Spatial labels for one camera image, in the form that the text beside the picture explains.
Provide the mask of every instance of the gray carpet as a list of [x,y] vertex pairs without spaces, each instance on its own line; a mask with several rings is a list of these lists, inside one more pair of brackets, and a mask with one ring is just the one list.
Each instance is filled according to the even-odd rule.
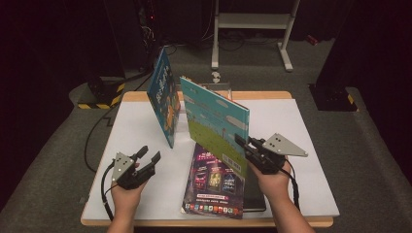
[[[412,232],[412,189],[393,160],[361,95],[348,88],[358,112],[320,112],[308,84],[315,83],[332,41],[313,47],[306,42],[290,42],[288,52],[293,72],[287,73],[274,44],[250,45],[235,49],[235,43],[221,43],[222,82],[233,90],[287,90],[297,105],[341,216],[330,228],[317,232]],[[167,48],[173,73],[198,83],[211,83],[211,49],[178,46]],[[143,81],[126,84],[134,90]],[[94,179],[84,161],[87,135],[106,110],[80,110],[77,100],[83,84],[70,93],[73,112],[60,125],[31,164],[0,214],[1,232],[105,232],[105,227],[80,223],[85,201]],[[100,121],[87,146],[87,161],[97,169],[110,135],[117,109]],[[209,232],[208,229],[140,228],[139,232]],[[215,229],[227,232],[232,229]],[[238,232],[274,232],[274,229],[237,229]]]

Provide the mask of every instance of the paperback book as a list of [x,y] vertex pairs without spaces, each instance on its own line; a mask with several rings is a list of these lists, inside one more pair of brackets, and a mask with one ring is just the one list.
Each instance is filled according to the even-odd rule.
[[173,148],[181,106],[164,48],[157,59],[147,93],[164,136],[170,148]]
[[244,179],[247,161],[234,135],[248,139],[249,109],[180,77],[190,137]]
[[243,189],[244,179],[212,153],[195,145],[182,204],[184,213],[240,219]]

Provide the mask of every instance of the forearm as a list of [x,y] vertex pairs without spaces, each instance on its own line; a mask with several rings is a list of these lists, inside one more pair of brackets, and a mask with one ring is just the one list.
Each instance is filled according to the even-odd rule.
[[115,214],[112,223],[109,226],[108,233],[133,233],[134,231],[134,219],[131,217],[134,215],[127,214]]
[[278,232],[315,232],[289,196],[269,200],[269,203]]

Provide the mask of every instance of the white metal frame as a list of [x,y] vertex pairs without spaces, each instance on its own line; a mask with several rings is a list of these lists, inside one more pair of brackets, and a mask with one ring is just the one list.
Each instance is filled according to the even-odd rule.
[[212,69],[219,68],[219,29],[220,28],[258,28],[258,29],[284,29],[283,42],[278,43],[278,49],[288,72],[293,70],[291,60],[286,51],[291,35],[294,19],[300,0],[294,0],[290,14],[230,14],[219,12],[219,0],[216,0],[215,32],[212,51]]

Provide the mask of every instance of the book title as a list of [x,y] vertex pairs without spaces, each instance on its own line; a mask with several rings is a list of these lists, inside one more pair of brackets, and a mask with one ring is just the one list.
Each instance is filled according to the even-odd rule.
[[155,98],[158,104],[160,104],[161,97],[164,93],[164,87],[166,86],[166,83],[167,83],[167,76],[169,74],[169,69],[170,69],[169,66],[163,67],[163,72],[159,73],[159,74],[162,74],[163,76],[161,77],[161,79],[157,79],[159,89],[158,89],[157,94],[155,95]]

